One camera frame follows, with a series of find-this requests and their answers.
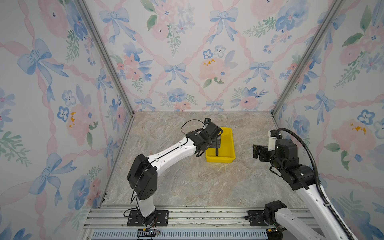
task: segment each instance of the wall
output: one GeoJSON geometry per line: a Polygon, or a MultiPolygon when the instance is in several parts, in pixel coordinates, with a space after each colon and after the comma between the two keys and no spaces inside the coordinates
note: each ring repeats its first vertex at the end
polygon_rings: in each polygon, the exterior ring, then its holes
{"type": "Polygon", "coordinates": [[[383,7],[345,1],[276,115],[309,145],[326,193],[360,240],[384,239],[383,7]]]}
{"type": "Polygon", "coordinates": [[[72,1],[0,6],[0,239],[76,239],[129,117],[72,1]]]}
{"type": "Polygon", "coordinates": [[[271,110],[331,2],[86,0],[137,111],[271,110]]]}

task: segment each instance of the yellow tray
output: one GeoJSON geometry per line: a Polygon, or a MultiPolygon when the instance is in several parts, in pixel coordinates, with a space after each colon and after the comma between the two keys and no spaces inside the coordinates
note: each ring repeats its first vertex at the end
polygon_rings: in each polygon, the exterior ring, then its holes
{"type": "Polygon", "coordinates": [[[208,148],[205,152],[207,162],[231,163],[236,158],[232,128],[222,127],[221,129],[223,133],[221,134],[221,146],[218,149],[218,156],[216,156],[215,148],[208,148]]]}

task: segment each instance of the wire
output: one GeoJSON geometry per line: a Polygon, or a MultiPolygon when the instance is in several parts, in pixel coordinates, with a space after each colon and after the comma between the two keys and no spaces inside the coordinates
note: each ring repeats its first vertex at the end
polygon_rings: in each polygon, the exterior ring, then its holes
{"type": "MultiPolygon", "coordinates": [[[[205,124],[204,122],[202,122],[201,120],[198,120],[198,119],[191,119],[191,120],[187,121],[186,123],[184,123],[184,125],[186,125],[186,124],[187,124],[188,122],[190,122],[190,121],[199,121],[199,122],[201,122],[202,124],[204,124],[204,126],[206,126],[206,124],[205,124]]],[[[184,125],[181,126],[180,131],[181,131],[184,135],[186,135],[186,134],[183,132],[183,130],[182,130],[182,128],[184,127],[184,125]]]]}
{"type": "Polygon", "coordinates": [[[336,213],[336,210],[334,210],[334,208],[332,207],[332,205],[330,205],[329,201],[327,200],[327,198],[325,197],[323,191],[321,190],[321,187],[320,187],[320,180],[319,180],[319,172],[317,171],[317,166],[316,166],[316,162],[313,158],[313,155],[310,151],[310,149],[308,148],[308,146],[305,144],[305,142],[298,136],[296,135],[294,132],[292,132],[291,130],[287,129],[287,128],[284,128],[284,127],[280,127],[277,129],[276,131],[276,135],[279,134],[280,131],[285,131],[289,134],[291,134],[294,138],[297,139],[297,141],[300,142],[300,144],[304,147],[305,151],[307,152],[308,154],[308,157],[310,158],[311,160],[311,164],[312,164],[312,168],[313,168],[313,174],[314,174],[314,183],[316,185],[316,188],[317,188],[317,191],[319,192],[319,195],[321,196],[321,198],[323,199],[324,203],[325,203],[325,206],[328,207],[328,209],[331,211],[332,215],[335,217],[335,219],[337,220],[337,222],[339,223],[339,225],[341,226],[341,228],[344,230],[345,234],[348,236],[348,239],[349,240],[354,240],[351,232],[348,230],[348,227],[345,226],[345,224],[342,222],[342,220],[340,219],[339,215],[336,213]]]}

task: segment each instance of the gray marble surface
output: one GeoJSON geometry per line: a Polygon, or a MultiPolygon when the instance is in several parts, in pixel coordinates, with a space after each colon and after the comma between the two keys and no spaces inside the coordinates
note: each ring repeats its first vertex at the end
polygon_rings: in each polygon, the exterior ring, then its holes
{"type": "MultiPolygon", "coordinates": [[[[187,120],[204,118],[232,128],[236,159],[223,164],[207,162],[205,154],[184,158],[159,177],[155,205],[264,207],[281,200],[288,207],[306,207],[286,182],[269,172],[269,163],[252,158],[252,144],[268,144],[266,133],[275,128],[271,115],[228,112],[136,112],[103,204],[129,204],[132,189],[126,177],[134,158],[175,144],[183,138],[180,127],[187,120]]],[[[183,131],[201,127],[200,122],[191,121],[183,131]]]]}

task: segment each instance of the robotic arm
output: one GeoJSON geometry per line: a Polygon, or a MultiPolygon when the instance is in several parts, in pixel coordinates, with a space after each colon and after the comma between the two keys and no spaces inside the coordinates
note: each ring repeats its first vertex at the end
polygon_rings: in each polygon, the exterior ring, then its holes
{"type": "MultiPolygon", "coordinates": [[[[307,205],[312,215],[318,222],[326,239],[349,239],[357,240],[349,228],[334,209],[332,203],[320,185],[316,163],[305,143],[289,129],[278,129],[268,131],[268,146],[253,145],[253,157],[262,162],[269,162],[272,168],[276,168],[292,190],[300,196],[307,205]],[[299,164],[297,157],[297,145],[292,140],[281,139],[280,130],[286,131],[294,136],[307,151],[313,165],[313,170],[299,164]]],[[[323,237],[297,219],[286,205],[281,201],[271,202],[265,205],[263,216],[248,218],[261,218],[268,224],[280,224],[288,229],[299,240],[322,239],[323,237]]]]}
{"type": "Polygon", "coordinates": [[[154,155],[138,155],[129,171],[127,180],[136,193],[140,217],[144,225],[154,221],[156,208],[153,194],[157,190],[157,178],[167,168],[181,159],[196,154],[200,157],[208,147],[219,148],[219,137],[223,130],[213,122],[189,132],[175,145],[154,155]]]}

